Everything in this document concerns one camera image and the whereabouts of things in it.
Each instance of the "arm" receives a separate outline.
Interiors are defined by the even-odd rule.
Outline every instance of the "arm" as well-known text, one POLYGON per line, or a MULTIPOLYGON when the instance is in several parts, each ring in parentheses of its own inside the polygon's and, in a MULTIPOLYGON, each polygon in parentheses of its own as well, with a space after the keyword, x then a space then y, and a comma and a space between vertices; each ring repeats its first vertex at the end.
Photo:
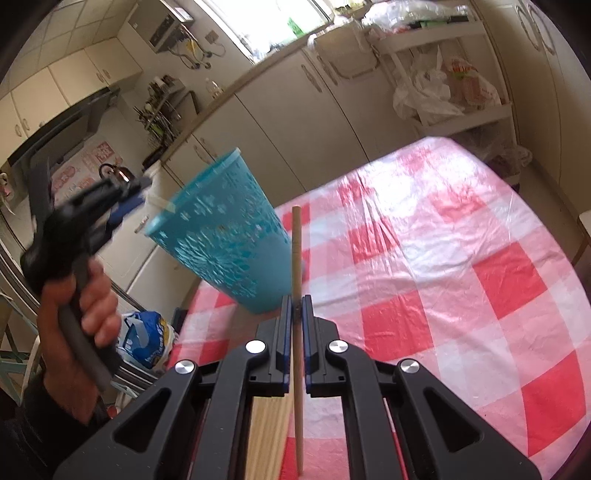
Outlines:
MULTIPOLYGON (((89 272, 90 283, 80 296, 82 328, 94 336, 98 347, 104 347, 117 338, 121 327, 118 299, 97 261, 90 261, 89 272)), ((58 307, 70 301, 75 286, 71 277, 48 282, 43 288, 37 326, 46 371, 31 381, 17 417, 4 426, 24 457, 21 461, 25 459, 40 478, 51 478, 58 465, 106 421, 97 408, 98 389, 74 358, 57 324, 58 307)))

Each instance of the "finger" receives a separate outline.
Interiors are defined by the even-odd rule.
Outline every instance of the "finger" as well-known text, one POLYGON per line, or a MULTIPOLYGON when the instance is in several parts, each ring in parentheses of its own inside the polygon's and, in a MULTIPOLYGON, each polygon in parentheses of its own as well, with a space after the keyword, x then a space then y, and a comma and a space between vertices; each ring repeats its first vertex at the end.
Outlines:
POLYGON ((105 320, 117 311, 118 303, 119 299, 114 292, 110 292, 105 298, 94 302, 82 318, 84 332, 88 335, 96 334, 105 320))
POLYGON ((80 294, 80 308, 87 312, 92 304, 104 299, 111 292, 111 279, 104 274, 93 277, 80 294))
POLYGON ((95 335, 95 345, 98 348, 114 343, 121 330, 121 315, 115 313, 110 315, 100 326, 99 331, 95 335))
POLYGON ((57 321, 58 308, 67 304, 74 290, 76 279, 74 276, 58 280, 48 281, 41 292, 41 305, 37 314, 37 327, 41 339, 41 349, 46 362, 52 359, 69 361, 70 349, 59 328, 57 321))
POLYGON ((91 258, 88 261, 88 273, 90 277, 100 277, 104 273, 103 264, 99 262, 96 258, 91 258))

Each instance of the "window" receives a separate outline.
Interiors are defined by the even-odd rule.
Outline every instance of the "window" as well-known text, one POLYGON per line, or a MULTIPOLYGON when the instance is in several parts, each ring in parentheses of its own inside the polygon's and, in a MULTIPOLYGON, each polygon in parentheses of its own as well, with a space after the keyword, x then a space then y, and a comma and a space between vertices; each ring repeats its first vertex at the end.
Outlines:
POLYGON ((197 3, 202 2, 234 33, 253 61, 262 60, 276 48, 324 25, 332 16, 332 6, 327 0, 202 0, 197 3))

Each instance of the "electrical outlet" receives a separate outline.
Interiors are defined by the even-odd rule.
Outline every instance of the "electrical outlet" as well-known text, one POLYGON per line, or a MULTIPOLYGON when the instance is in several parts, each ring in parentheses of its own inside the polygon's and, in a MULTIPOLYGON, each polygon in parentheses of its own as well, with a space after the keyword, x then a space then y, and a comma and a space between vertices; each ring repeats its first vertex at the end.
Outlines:
POLYGON ((205 40, 207 40, 209 42, 210 45, 213 45, 215 42, 217 42, 217 39, 220 36, 215 33, 215 31, 211 30, 210 33, 208 33, 207 35, 205 35, 205 40))

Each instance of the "red and white checkered tablecloth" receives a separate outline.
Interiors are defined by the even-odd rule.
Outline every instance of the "red and white checkered tablecloth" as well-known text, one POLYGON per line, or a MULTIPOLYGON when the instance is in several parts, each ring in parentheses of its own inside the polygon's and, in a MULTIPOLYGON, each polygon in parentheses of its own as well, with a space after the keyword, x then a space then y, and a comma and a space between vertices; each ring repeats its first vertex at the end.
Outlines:
MULTIPOLYGON (((523 200, 430 138, 279 207, 288 230, 292 205, 315 314, 376 360, 419 360, 550 478, 591 417, 591 309, 523 200)), ((218 360, 267 317, 204 284, 170 363, 218 360)), ((303 478, 348 478, 340 399, 304 412, 303 478)), ((297 477, 293 437, 282 480, 297 477)))

